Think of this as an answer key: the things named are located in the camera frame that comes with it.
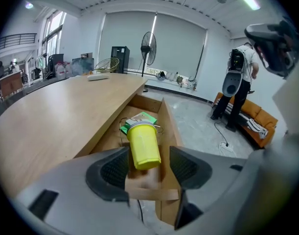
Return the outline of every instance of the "railing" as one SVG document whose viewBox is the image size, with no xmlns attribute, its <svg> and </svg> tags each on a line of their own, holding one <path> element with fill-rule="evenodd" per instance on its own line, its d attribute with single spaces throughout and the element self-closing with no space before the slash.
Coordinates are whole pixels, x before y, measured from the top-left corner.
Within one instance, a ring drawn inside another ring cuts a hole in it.
<svg viewBox="0 0 299 235">
<path fill-rule="evenodd" d="M 16 34 L 0 37 L 0 49 L 16 45 L 35 43 L 36 33 Z"/>
</svg>

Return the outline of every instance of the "white wall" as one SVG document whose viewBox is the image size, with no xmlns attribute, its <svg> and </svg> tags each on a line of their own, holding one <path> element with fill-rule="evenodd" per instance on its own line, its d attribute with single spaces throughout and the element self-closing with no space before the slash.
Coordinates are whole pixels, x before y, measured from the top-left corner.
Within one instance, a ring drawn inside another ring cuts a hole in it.
<svg viewBox="0 0 299 235">
<path fill-rule="evenodd" d="M 19 3 L 17 8 L 9 16 L 8 22 L 3 28 L 1 37 L 22 33 L 38 33 L 40 22 L 33 20 L 40 13 L 41 8 L 34 6 L 31 9 L 25 8 L 25 3 Z"/>
<path fill-rule="evenodd" d="M 80 57 L 81 53 L 92 52 L 97 64 L 106 13 L 122 11 L 158 11 L 207 29 L 205 49 L 197 74 L 196 91 L 180 88 L 174 83 L 155 80 L 149 80 L 147 84 L 193 94 L 211 101 L 215 99 L 217 93 L 221 91 L 225 78 L 231 49 L 230 34 L 205 15 L 178 4 L 161 0 L 117 0 L 87 9 L 80 18 L 67 15 L 60 42 L 60 53 L 65 54 L 65 60 Z"/>
<path fill-rule="evenodd" d="M 246 42 L 249 42 L 247 38 L 234 39 L 233 47 L 238 47 Z M 251 90 L 255 92 L 247 96 L 248 100 L 261 106 L 263 110 L 278 119 L 276 133 L 272 140 L 273 142 L 281 139 L 287 130 L 284 118 L 272 99 L 272 96 L 280 89 L 280 87 L 282 87 L 284 83 L 285 80 L 268 72 L 259 60 L 259 72 L 257 79 L 253 80 L 251 86 Z"/>
</svg>

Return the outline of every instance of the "plastic bottle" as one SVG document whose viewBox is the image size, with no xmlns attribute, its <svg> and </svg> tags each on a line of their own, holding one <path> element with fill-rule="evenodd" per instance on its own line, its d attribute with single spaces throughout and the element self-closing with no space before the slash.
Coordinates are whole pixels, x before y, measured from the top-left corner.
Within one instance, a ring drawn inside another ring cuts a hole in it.
<svg viewBox="0 0 299 235">
<path fill-rule="evenodd" d="M 57 78 L 58 78 L 58 80 L 65 79 L 66 78 L 65 68 L 60 63 L 58 63 L 57 65 L 58 65 L 57 66 Z"/>
<path fill-rule="evenodd" d="M 66 78 L 72 77 L 72 68 L 71 68 L 71 64 L 67 63 L 66 65 Z"/>
</svg>

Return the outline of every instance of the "yellow cup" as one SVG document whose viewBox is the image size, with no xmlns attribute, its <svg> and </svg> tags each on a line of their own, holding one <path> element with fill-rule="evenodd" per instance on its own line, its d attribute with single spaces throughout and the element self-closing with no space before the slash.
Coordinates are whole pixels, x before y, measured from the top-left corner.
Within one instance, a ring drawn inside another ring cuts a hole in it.
<svg viewBox="0 0 299 235">
<path fill-rule="evenodd" d="M 160 165 L 156 133 L 157 130 L 150 122 L 139 121 L 130 126 L 127 138 L 137 170 L 149 170 Z"/>
</svg>

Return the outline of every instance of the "standing fan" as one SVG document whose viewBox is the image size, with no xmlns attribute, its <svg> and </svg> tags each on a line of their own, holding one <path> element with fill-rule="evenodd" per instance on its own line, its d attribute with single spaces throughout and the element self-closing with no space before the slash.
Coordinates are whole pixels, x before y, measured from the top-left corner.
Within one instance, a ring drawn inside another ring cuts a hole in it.
<svg viewBox="0 0 299 235">
<path fill-rule="evenodd" d="M 153 33 L 150 31 L 146 32 L 146 34 L 143 36 L 143 39 L 141 41 L 140 51 L 143 56 L 143 70 L 141 72 L 141 76 L 144 76 L 144 69 L 145 69 L 145 63 L 147 65 L 152 65 L 155 58 L 156 58 L 156 51 L 157 51 L 157 44 L 156 44 L 156 38 Z"/>
</svg>

